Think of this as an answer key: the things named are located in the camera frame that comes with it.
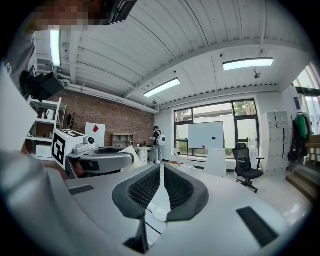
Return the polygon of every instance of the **red brick wall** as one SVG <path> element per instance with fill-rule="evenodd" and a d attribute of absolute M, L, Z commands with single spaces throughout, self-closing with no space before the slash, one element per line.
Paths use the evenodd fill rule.
<path fill-rule="evenodd" d="M 134 134 L 134 145 L 152 145 L 150 137 L 153 135 L 155 115 L 143 112 L 137 108 L 119 104 L 113 101 L 93 97 L 83 93 L 64 90 L 48 101 L 67 105 L 63 128 L 67 129 L 66 118 L 68 114 L 75 113 L 79 117 L 73 129 L 82 134 L 85 133 L 86 123 L 105 124 L 105 146 L 112 146 L 112 133 Z"/>

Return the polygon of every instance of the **ceiling light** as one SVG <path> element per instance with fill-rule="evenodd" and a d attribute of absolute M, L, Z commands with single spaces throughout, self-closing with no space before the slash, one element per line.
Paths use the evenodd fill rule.
<path fill-rule="evenodd" d="M 180 83 L 179 79 L 178 79 L 178 78 L 175 78 L 175 79 L 173 79 L 173 80 L 171 80 L 171 81 L 168 81 L 168 82 L 166 82 L 166 83 L 164 83 L 164 84 L 162 84 L 162 85 L 159 85 L 158 87 L 156 87 L 156 88 L 154 88 L 154 89 L 146 92 L 146 93 L 144 94 L 144 96 L 150 97 L 150 96 L 152 96 L 152 95 L 155 95 L 155 94 L 160 93 L 160 92 L 162 92 L 162 91 L 164 91 L 164 90 L 166 90 L 166 89 L 169 89 L 169 88 L 171 88 L 171 87 L 174 87 L 174 86 L 177 86 L 177 85 L 180 85 L 180 84 L 181 84 L 181 83 Z"/>
<path fill-rule="evenodd" d="M 274 62 L 273 58 L 246 58 L 223 63 L 223 70 L 235 70 L 241 68 L 271 66 Z"/>
<path fill-rule="evenodd" d="M 50 30 L 51 59 L 55 67 L 61 66 L 60 30 Z"/>

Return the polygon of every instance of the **white backpack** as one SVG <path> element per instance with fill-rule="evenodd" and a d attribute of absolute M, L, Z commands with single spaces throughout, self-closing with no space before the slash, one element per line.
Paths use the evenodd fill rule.
<path fill-rule="evenodd" d="M 156 138 L 156 144 L 163 148 L 166 144 L 166 136 L 160 133 L 158 130 L 156 132 L 159 133 L 159 137 Z"/>

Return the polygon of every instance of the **wooden step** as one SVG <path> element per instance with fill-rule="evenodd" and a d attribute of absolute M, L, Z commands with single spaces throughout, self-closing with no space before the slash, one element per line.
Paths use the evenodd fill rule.
<path fill-rule="evenodd" d="M 292 184 L 297 190 L 299 190 L 306 198 L 310 200 L 311 203 L 315 203 L 318 197 L 318 190 L 309 185 L 299 176 L 294 174 L 288 174 L 285 179 Z"/>
<path fill-rule="evenodd" d="M 295 170 L 293 174 L 298 176 L 300 179 L 302 179 L 315 189 L 320 189 L 320 178 L 318 178 L 317 176 L 314 176 L 311 173 L 306 172 L 304 170 Z"/>

